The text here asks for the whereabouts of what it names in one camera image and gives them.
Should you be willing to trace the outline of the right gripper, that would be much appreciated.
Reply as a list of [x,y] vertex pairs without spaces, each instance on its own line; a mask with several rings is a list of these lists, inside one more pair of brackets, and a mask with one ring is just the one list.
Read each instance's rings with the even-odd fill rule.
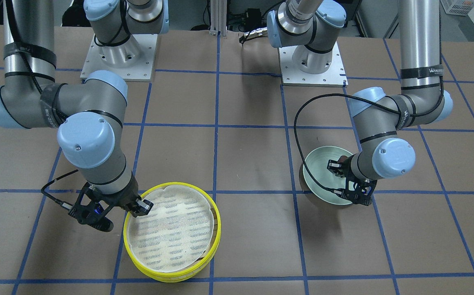
[[146,199],[140,199],[138,194],[138,183],[134,176],[122,189],[110,192],[110,189],[99,185],[91,185],[86,190],[86,196],[94,202],[101,200],[111,206],[119,206],[131,213],[133,217],[147,216],[153,207],[153,203]]

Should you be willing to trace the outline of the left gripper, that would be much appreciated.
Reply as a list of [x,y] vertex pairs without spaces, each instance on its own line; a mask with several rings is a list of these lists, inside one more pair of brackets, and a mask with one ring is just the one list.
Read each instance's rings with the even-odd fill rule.
[[339,162],[329,159],[327,162],[327,170],[335,176],[340,176],[341,178],[347,179],[348,181],[353,181],[354,174],[351,169],[352,159],[353,155],[349,157],[347,155],[342,155],[339,158]]

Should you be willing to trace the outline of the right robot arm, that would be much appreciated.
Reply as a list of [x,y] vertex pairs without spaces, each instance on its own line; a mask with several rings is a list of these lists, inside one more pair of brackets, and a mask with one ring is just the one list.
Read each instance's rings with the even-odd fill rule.
[[0,126],[57,129],[68,162],[86,180],[76,203],[52,197],[81,224],[104,220],[113,207],[146,216],[153,207],[121,148],[128,85],[119,74],[97,70],[81,84],[57,83],[52,1],[6,0],[5,83]]

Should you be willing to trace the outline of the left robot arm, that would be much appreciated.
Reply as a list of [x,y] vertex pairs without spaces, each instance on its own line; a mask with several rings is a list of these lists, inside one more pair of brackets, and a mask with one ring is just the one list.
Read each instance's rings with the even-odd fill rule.
[[[446,118],[453,102],[443,88],[440,3],[400,0],[400,89],[387,95],[380,87],[361,90],[350,101],[361,151],[337,160],[331,170],[364,181],[392,179],[409,172],[415,151],[397,131]],[[295,47],[291,62],[303,73],[317,75],[332,65],[333,48],[345,23],[345,10],[333,0],[285,0],[267,14],[274,48]]]

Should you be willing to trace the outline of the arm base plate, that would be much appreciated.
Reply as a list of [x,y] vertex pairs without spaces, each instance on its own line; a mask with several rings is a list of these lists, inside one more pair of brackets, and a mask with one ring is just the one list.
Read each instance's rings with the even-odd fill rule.
[[284,86],[348,86],[338,43],[331,52],[317,54],[304,45],[278,48]]
[[151,82],[158,36],[131,35],[117,47],[98,46],[99,41],[93,37],[80,78],[87,79],[97,70],[108,70],[127,82]]

